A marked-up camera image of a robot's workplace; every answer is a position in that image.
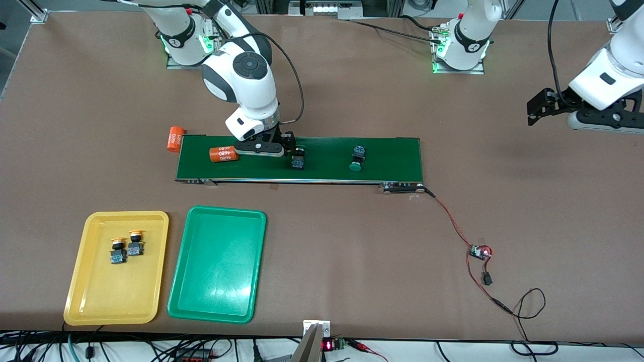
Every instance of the metal mounting plate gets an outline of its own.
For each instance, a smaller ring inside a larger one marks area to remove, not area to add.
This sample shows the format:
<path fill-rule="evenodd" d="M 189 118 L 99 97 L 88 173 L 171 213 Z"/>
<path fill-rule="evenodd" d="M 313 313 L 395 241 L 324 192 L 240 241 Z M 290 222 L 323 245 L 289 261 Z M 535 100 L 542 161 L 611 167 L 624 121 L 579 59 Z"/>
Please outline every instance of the metal mounting plate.
<path fill-rule="evenodd" d="M 324 328 L 324 338 L 331 336 L 331 321 L 318 321 L 316 319 L 305 319 L 302 323 L 302 336 L 304 336 L 311 325 L 321 324 Z"/>

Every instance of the teal cable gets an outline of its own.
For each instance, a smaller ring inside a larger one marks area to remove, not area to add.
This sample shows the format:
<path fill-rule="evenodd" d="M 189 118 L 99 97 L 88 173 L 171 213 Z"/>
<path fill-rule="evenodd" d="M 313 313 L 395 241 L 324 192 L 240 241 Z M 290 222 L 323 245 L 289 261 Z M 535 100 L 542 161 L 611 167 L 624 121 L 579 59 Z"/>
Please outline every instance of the teal cable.
<path fill-rule="evenodd" d="M 79 357 L 76 356 L 76 351 L 74 350 L 74 345 L 71 343 L 71 334 L 67 335 L 67 345 L 70 347 L 71 356 L 74 358 L 75 362 L 81 362 Z"/>

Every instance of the plastic tray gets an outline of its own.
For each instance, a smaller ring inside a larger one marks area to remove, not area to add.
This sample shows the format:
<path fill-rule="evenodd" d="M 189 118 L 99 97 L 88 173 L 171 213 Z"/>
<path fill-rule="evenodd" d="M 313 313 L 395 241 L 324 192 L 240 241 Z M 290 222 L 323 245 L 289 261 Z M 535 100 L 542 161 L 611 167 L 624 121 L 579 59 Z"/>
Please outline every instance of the plastic tray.
<path fill-rule="evenodd" d="M 162 211 L 94 213 L 85 222 L 65 305 L 69 325 L 141 324 L 158 308 L 166 254 L 168 217 Z M 143 230 L 143 255 L 122 264 L 109 259 L 112 238 L 129 242 L 128 231 Z"/>
<path fill-rule="evenodd" d="M 168 314 L 202 321 L 250 322 L 265 228 L 266 215 L 261 211 L 190 209 Z"/>

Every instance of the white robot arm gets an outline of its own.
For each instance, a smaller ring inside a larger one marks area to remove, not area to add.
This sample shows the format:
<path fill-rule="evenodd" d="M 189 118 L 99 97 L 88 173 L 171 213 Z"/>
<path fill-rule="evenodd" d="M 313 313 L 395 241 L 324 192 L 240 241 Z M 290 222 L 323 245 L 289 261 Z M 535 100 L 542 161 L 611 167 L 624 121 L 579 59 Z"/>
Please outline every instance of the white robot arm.
<path fill-rule="evenodd" d="M 468 0 L 462 17 L 441 26 L 448 29 L 448 34 L 436 56 L 456 70 L 474 68 L 485 56 L 489 37 L 502 13 L 499 0 Z"/>
<path fill-rule="evenodd" d="M 621 29 L 561 95 L 542 90 L 527 103 L 528 124 L 571 112 L 573 129 L 644 134 L 644 0 L 610 0 Z"/>
<path fill-rule="evenodd" d="M 270 43 L 227 0 L 189 0 L 188 5 L 205 17 L 189 15 L 181 0 L 118 1 L 143 7 L 171 57 L 181 65 L 201 64 L 206 88 L 225 102 L 239 104 L 225 121 L 238 139 L 234 146 L 239 153 L 280 157 L 294 149 L 293 134 L 279 132 Z M 214 53 L 202 41 L 212 26 L 208 22 L 214 22 L 228 38 Z"/>

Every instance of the gray floor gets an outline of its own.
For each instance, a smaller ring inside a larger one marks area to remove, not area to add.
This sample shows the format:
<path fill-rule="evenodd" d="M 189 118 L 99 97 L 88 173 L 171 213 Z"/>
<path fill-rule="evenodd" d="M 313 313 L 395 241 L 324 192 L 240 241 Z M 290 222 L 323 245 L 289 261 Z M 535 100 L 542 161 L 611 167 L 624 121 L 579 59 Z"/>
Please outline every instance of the gray floor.
<path fill-rule="evenodd" d="M 137 11 L 134 6 L 110 3 L 99 0 L 36 0 L 43 8 L 57 10 L 123 10 Z M 517 19 L 546 20 L 554 0 L 527 0 Z M 578 4 L 577 18 L 583 20 L 606 20 L 613 15 L 608 0 L 561 0 L 555 19 L 575 20 L 572 2 Z M 416 10 L 411 6 L 404 7 L 404 13 L 422 17 L 455 17 L 467 7 L 468 0 L 439 0 L 432 11 Z M 6 30 L 0 30 L 0 46 L 9 52 L 18 54 L 20 46 L 29 28 L 27 11 L 16 0 L 0 0 L 0 22 L 6 24 Z M 14 60 L 0 54 L 0 88 L 7 83 Z"/>

